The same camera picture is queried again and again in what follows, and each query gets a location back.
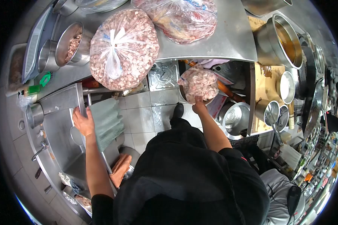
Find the black sleeve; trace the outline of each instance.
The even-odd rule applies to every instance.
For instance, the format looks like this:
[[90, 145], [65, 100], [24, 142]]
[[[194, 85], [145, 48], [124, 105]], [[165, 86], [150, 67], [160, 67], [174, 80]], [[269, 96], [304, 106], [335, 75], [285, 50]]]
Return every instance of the black sleeve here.
[[96, 194], [91, 198], [93, 225], [113, 224], [113, 201], [105, 194]]
[[243, 212], [246, 224], [263, 224], [270, 203], [263, 181], [240, 151], [224, 148], [219, 154], [228, 162], [235, 200]]

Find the cutting board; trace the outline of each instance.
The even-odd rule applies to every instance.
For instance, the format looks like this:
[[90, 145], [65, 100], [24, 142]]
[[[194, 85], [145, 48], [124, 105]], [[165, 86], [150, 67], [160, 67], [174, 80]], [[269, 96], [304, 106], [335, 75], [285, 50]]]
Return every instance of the cutting board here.
[[[266, 24], [265, 21], [251, 16], [248, 16], [248, 20], [252, 31], [257, 30], [262, 25]], [[256, 104], [259, 100], [266, 99], [269, 101], [275, 100], [280, 106], [284, 105], [283, 100], [280, 99], [277, 93], [276, 82], [284, 73], [285, 66], [270, 66], [271, 74], [265, 72], [267, 68], [257, 62], [254, 63], [254, 67], [256, 75]], [[269, 130], [272, 130], [272, 127], [267, 126], [254, 114], [251, 133], [264, 133]]]

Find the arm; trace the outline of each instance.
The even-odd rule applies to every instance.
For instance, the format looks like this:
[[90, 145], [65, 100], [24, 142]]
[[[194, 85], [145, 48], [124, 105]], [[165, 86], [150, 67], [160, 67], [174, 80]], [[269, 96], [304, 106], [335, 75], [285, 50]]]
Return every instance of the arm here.
[[203, 103], [203, 98], [196, 96], [193, 111], [199, 115], [201, 124], [203, 125], [203, 133], [205, 142], [210, 150], [219, 152], [223, 148], [232, 148], [228, 138], [224, 132], [215, 123], [209, 115], [206, 105]]
[[98, 151], [94, 119], [89, 107], [86, 108], [86, 114], [88, 115], [87, 118], [82, 116], [79, 107], [76, 107], [73, 113], [73, 121], [75, 127], [86, 139], [86, 180], [90, 194], [91, 196], [104, 194], [114, 198], [109, 175]]

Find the black shoe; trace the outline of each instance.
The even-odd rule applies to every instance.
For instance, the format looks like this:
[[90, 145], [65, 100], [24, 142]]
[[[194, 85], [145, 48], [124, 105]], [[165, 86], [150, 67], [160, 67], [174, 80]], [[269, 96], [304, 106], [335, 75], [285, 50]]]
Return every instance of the black shoe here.
[[172, 118], [181, 118], [184, 114], [184, 106], [182, 103], [178, 103], [174, 108], [174, 113]]

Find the bag of raw meat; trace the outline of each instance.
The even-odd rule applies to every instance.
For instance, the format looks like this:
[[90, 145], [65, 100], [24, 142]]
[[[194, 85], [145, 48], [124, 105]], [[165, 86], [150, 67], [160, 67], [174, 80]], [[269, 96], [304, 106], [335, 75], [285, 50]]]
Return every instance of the bag of raw meat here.
[[198, 63], [186, 70], [179, 78], [178, 84], [183, 86], [189, 104], [195, 104], [195, 96], [203, 96], [207, 101], [214, 98], [219, 90], [216, 74]]
[[213, 0], [131, 0], [175, 43], [190, 43], [212, 35], [217, 26]]
[[100, 25], [90, 45], [90, 71], [110, 90], [136, 87], [158, 56], [154, 25], [140, 9], [119, 11]]

